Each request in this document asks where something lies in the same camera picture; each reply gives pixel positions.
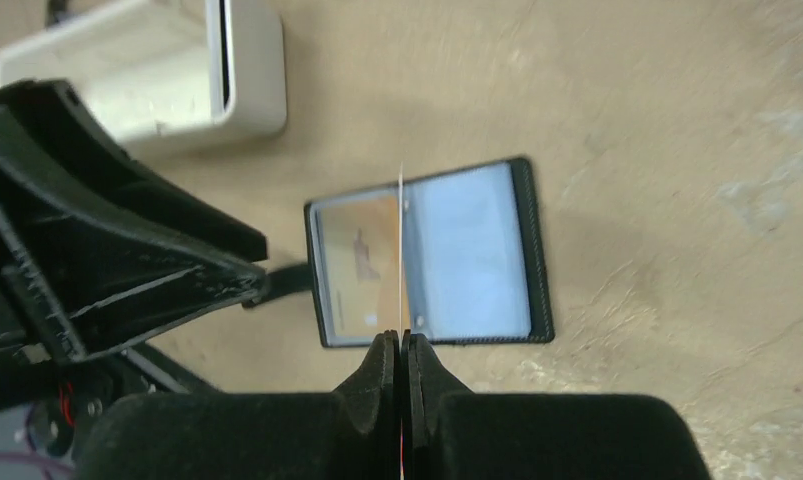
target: white plastic box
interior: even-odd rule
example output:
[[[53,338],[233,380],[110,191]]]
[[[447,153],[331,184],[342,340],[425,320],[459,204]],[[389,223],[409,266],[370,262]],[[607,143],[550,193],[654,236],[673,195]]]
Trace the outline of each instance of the white plastic box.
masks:
[[[286,123],[280,17],[262,0],[121,0],[0,50],[0,87],[67,78],[146,157],[270,135]]]

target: card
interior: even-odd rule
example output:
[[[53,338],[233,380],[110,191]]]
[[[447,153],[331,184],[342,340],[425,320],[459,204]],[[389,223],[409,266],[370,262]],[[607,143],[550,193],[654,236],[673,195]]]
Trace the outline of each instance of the card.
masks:
[[[305,217],[325,346],[405,329],[432,343],[554,338],[527,159],[316,200]]]

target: black card holder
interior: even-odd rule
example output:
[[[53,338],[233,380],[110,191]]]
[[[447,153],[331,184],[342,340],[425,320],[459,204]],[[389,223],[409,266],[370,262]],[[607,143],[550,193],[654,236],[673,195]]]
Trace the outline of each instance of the black card holder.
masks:
[[[554,340],[554,320],[551,308],[550,291],[548,276],[545,265],[544,243],[542,240],[542,225],[539,214],[539,202],[536,193],[533,165],[526,157],[514,157],[484,164],[477,164],[447,172],[440,172],[435,175],[418,177],[404,181],[405,188],[426,180],[447,177],[457,173],[471,171],[492,165],[507,164],[510,170],[510,177],[513,183],[514,200],[516,204],[516,214],[521,238],[522,257],[524,260],[525,279],[528,295],[528,307],[530,310],[530,331],[522,336],[495,336],[495,337],[469,337],[453,339],[428,339],[436,345],[473,345],[473,344],[511,344],[511,343],[548,343]],[[341,195],[367,194],[376,191],[388,191],[397,189],[397,184],[385,184],[368,189],[349,192]],[[320,279],[321,275],[321,253],[316,245],[316,225],[313,221],[314,206],[327,199],[314,200],[307,203],[304,207],[305,227],[307,231],[307,251],[308,261],[313,272],[313,302],[315,305],[316,319],[318,323],[321,342],[324,347],[344,347],[344,346],[363,346],[367,343],[339,345],[330,341],[326,328],[330,320],[325,318],[322,308],[322,286],[326,282]]]

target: red wire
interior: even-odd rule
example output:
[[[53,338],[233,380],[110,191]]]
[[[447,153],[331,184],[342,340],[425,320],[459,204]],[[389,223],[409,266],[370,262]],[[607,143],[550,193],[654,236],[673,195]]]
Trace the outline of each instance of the red wire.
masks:
[[[65,382],[65,386],[68,388],[68,393],[74,393],[74,387],[71,386],[71,382]],[[68,425],[73,427],[74,419],[71,418],[71,397],[65,396],[65,391],[62,386],[59,387],[59,407],[62,411],[62,416],[65,417],[65,421],[68,422]]]

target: beige floor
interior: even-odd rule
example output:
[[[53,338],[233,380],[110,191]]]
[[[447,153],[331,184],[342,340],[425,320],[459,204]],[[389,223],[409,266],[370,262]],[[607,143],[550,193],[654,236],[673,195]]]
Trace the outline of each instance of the beige floor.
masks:
[[[0,0],[0,44],[38,28]],[[441,348],[478,391],[644,392],[717,479],[803,478],[803,0],[276,0],[290,124],[153,163],[305,256],[305,200],[514,153],[537,167],[558,338]],[[155,343],[227,390],[328,389],[311,299]]]

